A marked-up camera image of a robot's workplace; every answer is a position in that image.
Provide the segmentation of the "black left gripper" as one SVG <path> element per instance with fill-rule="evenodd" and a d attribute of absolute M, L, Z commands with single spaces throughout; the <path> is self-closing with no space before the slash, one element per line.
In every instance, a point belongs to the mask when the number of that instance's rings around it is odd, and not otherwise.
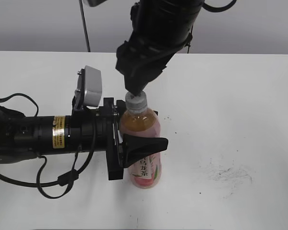
<path fill-rule="evenodd" d="M 87 168 L 97 151 L 106 152 L 108 179 L 121 180 L 124 168 L 129 168 L 152 154 L 167 150 L 167 138 L 145 138 L 124 134 L 122 166 L 119 156 L 118 122 L 125 112 L 126 103 L 123 100 L 115 101 L 113 98 L 104 98 L 103 106 L 96 109 L 89 109 L 87 106 L 81 110 L 72 109 L 69 146 L 74 145 L 80 148 L 80 151 L 88 152 L 84 164 L 77 170 L 77 175 Z"/>

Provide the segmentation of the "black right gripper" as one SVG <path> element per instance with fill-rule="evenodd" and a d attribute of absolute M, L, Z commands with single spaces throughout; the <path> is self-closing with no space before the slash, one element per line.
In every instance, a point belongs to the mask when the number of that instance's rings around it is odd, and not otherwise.
<path fill-rule="evenodd" d="M 116 51 L 116 70 L 124 75 L 125 89 L 138 95 L 167 67 L 179 48 L 125 41 Z"/>

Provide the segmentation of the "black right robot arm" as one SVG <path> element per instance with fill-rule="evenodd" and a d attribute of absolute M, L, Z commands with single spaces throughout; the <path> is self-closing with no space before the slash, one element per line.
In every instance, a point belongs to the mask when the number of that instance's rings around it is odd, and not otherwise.
<path fill-rule="evenodd" d="M 141 0 L 131 9 L 133 31 L 117 48 L 116 70 L 128 92 L 138 95 L 192 39 L 202 0 Z"/>

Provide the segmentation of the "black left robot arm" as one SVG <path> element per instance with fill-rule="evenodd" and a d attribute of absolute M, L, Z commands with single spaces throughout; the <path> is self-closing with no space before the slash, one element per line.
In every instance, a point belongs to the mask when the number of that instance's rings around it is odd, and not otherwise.
<path fill-rule="evenodd" d="M 66 116 L 32 116 L 0 106 L 0 164 L 35 159 L 40 155 L 104 151 L 109 180 L 121 180 L 124 169 L 165 151 L 166 138 L 119 136 L 125 102 L 105 98 L 103 106 L 83 108 Z"/>

